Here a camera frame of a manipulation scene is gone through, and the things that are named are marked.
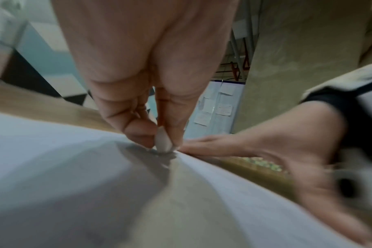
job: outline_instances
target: beige wall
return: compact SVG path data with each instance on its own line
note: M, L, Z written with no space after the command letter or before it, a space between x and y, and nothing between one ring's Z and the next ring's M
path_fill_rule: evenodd
M265 0L233 132L277 116L308 88L355 69L368 0Z

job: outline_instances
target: black circular hole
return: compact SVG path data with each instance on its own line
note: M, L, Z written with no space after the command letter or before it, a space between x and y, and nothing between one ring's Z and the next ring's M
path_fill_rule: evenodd
M343 178L338 181L341 194L346 198L356 198L359 196L359 189L355 180Z

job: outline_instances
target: hand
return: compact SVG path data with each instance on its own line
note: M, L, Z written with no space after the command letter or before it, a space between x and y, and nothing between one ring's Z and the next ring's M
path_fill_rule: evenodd
M323 102L306 102L234 135L185 142L179 151L200 156L262 157L284 166L303 206L337 232L371 242L368 228L341 205L333 179L324 172L346 133L341 115Z
M224 55L239 0L54 0L79 71L102 117L153 147L145 103L175 146Z

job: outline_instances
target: metal leg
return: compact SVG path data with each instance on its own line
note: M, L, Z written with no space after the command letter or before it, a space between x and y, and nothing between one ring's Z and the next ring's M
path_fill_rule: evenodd
M253 37L253 25L251 22L251 11L250 11L250 0L243 0L244 16L246 18L246 31L247 31L247 44L249 45L249 60L250 63L253 60L253 54L255 50L254 37Z
M238 64L240 75L242 76L242 80L246 81L246 77L245 77L245 74L244 74L244 71L243 71L242 60L240 59L240 56L239 56L238 45L236 45L236 39L235 39L235 35L234 35L233 30L231 30L230 41L231 41L231 45L232 45L232 50L234 51L234 54L235 54L236 63Z

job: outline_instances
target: white eraser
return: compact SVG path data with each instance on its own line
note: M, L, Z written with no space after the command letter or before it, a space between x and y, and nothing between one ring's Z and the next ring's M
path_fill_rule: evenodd
M158 153L167 153L173 151L173 143L163 126L157 129L155 136L155 146Z

